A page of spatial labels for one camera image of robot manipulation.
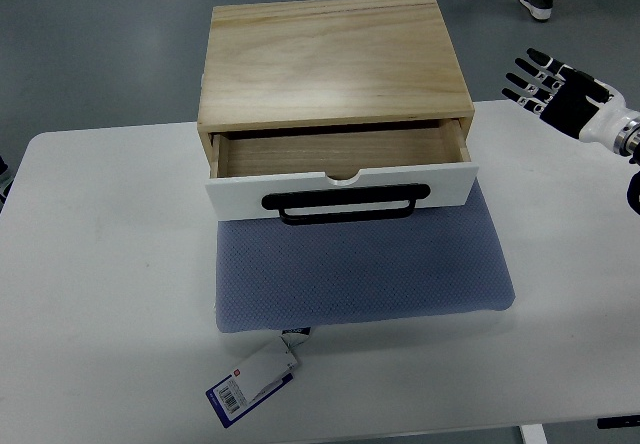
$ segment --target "white table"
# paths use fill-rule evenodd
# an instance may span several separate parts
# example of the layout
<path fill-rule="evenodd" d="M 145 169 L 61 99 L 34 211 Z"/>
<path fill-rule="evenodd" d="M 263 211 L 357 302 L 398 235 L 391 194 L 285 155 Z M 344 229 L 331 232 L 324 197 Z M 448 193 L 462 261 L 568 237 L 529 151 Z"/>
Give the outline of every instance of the white table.
<path fill-rule="evenodd" d="M 507 101 L 468 140 L 516 301 L 318 328 L 224 430 L 205 391 L 275 332 L 215 326 L 194 123 L 44 134 L 0 214 L 0 441 L 272 443 L 640 412 L 640 216 L 626 160 Z"/>

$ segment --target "price tag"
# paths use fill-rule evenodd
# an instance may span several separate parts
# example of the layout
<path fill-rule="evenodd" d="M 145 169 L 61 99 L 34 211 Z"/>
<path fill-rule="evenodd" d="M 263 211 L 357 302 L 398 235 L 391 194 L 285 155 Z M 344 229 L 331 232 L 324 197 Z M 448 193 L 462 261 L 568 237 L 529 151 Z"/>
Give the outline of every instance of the price tag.
<path fill-rule="evenodd" d="M 222 425 L 227 428 L 293 379 L 298 361 L 278 337 L 242 361 L 207 391 Z"/>

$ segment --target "robotic hand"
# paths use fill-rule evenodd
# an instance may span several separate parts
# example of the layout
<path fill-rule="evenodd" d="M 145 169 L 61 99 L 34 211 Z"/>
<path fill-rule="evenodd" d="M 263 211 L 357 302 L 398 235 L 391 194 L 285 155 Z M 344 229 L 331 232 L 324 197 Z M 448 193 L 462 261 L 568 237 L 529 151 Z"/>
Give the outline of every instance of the robotic hand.
<path fill-rule="evenodd" d="M 507 74 L 519 92 L 505 88 L 506 97 L 560 132 L 582 142 L 599 142 L 640 165 L 640 112 L 627 109 L 622 94 L 540 51 L 528 49 L 527 55 L 537 66 L 516 59 L 529 80 Z M 627 201 L 640 214 L 640 172 L 631 179 Z"/>

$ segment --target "blue cushion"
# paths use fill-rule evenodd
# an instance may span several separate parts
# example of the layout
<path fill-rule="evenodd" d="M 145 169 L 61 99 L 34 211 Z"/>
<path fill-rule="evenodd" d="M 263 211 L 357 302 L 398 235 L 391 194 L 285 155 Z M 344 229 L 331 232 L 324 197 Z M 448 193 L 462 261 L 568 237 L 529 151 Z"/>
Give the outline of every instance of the blue cushion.
<path fill-rule="evenodd" d="M 218 225 L 222 332 L 504 310 L 515 294 L 479 184 L 464 206 L 381 221 Z"/>

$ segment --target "concrete floor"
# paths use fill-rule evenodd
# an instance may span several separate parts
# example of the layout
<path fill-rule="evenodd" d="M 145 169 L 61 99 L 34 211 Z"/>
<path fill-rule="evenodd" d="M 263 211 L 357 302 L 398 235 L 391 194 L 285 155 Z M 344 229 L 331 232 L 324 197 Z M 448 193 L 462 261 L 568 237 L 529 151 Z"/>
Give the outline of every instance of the concrete floor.
<path fill-rule="evenodd" d="M 291 0 L 0 0 L 0 155 L 17 169 L 42 132 L 196 120 L 212 7 L 274 1 Z M 438 2 L 475 101 L 502 99 L 505 73 L 535 47 L 640 109 L 640 0 L 556 0 L 545 24 L 517 0 Z M 640 441 L 595 421 L 545 429 L 551 444 Z M 376 442 L 520 439 L 512 428 Z"/>

